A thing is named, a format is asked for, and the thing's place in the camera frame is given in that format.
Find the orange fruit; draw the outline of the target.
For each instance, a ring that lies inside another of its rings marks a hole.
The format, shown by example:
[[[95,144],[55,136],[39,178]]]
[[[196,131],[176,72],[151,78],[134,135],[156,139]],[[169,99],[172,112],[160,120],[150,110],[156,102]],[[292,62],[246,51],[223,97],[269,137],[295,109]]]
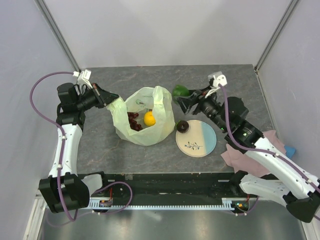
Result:
[[[148,112],[146,112],[144,114],[143,122],[148,127],[154,126],[156,124],[156,119],[153,116],[153,112],[152,111],[148,111]]]

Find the red grape bunch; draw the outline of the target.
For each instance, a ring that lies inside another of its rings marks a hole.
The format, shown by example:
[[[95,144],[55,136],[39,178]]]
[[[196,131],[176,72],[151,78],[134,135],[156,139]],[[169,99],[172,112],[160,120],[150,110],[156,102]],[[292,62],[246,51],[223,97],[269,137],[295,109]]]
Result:
[[[143,129],[142,125],[136,121],[136,119],[139,117],[139,113],[127,112],[127,116],[130,128],[132,130],[139,132]]]

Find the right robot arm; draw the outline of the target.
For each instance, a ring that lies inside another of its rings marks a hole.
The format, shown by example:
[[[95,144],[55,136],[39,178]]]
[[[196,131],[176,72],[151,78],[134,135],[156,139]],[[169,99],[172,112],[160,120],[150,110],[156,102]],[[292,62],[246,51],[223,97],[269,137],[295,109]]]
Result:
[[[310,223],[320,209],[320,179],[295,164],[278,150],[264,134],[245,118],[249,110],[241,98],[217,94],[209,87],[189,90],[187,96],[173,95],[184,114],[203,113],[223,133],[227,143],[264,166],[276,179],[255,177],[241,170],[229,184],[235,197],[244,193],[266,198],[284,206],[296,219]]]

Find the green avocado print plastic bag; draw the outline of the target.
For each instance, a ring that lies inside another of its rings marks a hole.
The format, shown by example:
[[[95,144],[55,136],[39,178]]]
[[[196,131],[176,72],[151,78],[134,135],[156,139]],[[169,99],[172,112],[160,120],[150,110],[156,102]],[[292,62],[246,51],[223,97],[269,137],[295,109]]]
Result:
[[[164,87],[143,87],[126,100],[111,103],[116,134],[125,141],[151,146],[163,141],[174,130],[172,95]]]

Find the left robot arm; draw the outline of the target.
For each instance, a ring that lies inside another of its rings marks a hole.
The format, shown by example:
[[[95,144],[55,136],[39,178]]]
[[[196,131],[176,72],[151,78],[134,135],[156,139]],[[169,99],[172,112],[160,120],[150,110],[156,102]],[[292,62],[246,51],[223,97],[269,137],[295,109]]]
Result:
[[[86,208],[93,193],[106,196],[110,185],[104,173],[90,173],[83,178],[77,174],[80,139],[85,123],[85,111],[102,109],[119,98],[118,94],[103,90],[98,84],[80,88],[79,84],[64,83],[57,87],[60,100],[56,124],[58,142],[55,158],[48,177],[39,181],[40,190],[52,213]]]

